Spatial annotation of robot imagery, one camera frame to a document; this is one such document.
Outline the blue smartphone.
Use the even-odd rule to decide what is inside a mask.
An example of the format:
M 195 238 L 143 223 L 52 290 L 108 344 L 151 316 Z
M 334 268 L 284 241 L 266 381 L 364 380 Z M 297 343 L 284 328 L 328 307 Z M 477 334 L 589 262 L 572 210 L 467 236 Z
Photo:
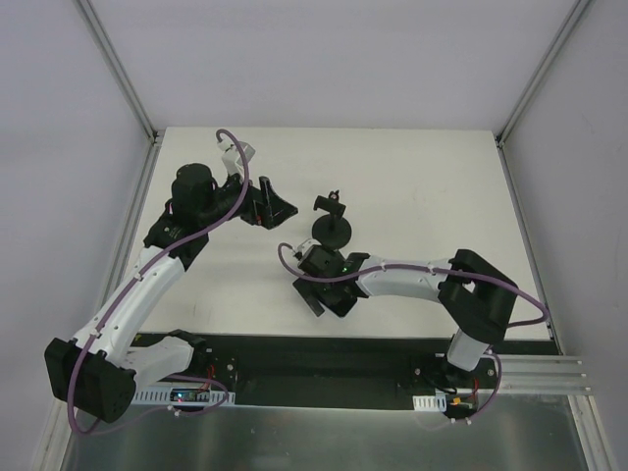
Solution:
M 315 294 L 318 301 L 339 318 L 344 318 L 357 302 L 350 287 L 343 283 L 317 284 Z

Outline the black phone stand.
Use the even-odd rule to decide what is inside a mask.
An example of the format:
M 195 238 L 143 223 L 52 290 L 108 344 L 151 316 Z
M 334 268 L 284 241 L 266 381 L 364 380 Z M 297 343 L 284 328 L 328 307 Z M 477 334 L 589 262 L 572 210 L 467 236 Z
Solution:
M 313 209 L 323 210 L 326 215 L 314 222 L 312 237 L 330 249 L 341 249 L 348 245 L 352 228 L 344 217 L 346 206 L 340 202 L 340 191 L 333 190 L 327 196 L 318 195 Z

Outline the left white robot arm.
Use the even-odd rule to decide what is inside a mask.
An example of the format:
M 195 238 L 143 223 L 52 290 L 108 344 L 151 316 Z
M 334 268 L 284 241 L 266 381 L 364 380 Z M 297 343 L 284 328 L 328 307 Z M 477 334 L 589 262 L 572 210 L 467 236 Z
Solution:
M 53 395 L 97 420 L 111 424 L 136 392 L 179 374 L 208 381 L 205 339 L 183 330 L 157 343 L 131 349 L 135 336 L 160 298 L 190 268 L 209 241 L 207 232 L 233 218 L 271 230 L 298 212 L 279 197 L 269 178 L 258 184 L 239 172 L 217 184 L 209 167 L 177 170 L 171 197 L 143 241 L 135 266 L 101 310 L 70 340 L 53 339 L 44 359 Z

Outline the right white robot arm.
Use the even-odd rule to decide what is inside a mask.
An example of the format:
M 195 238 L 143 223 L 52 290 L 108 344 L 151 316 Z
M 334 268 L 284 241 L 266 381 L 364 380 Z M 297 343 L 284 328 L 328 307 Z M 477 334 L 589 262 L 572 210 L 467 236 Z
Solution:
M 420 368 L 424 382 L 454 393 L 477 374 L 485 351 L 505 337 L 517 285 L 476 252 L 459 249 L 432 262 L 387 260 L 364 252 L 346 256 L 314 244 L 294 254 L 302 275 L 293 287 L 315 315 L 345 317 L 360 298 L 398 296 L 438 303 L 457 326 L 445 357 Z

